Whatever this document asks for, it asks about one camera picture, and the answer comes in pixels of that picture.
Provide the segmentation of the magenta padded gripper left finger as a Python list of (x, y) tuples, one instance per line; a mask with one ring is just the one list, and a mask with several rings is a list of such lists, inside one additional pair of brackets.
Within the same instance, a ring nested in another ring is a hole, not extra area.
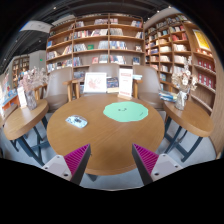
[(42, 169), (79, 185), (90, 155), (91, 147), (87, 144), (65, 156), (54, 156), (42, 167)]

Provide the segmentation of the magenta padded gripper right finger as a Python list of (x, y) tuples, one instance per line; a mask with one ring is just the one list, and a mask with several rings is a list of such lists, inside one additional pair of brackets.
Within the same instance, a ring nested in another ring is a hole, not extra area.
[(137, 144), (132, 145), (132, 155), (144, 185), (182, 169), (168, 154), (158, 155)]

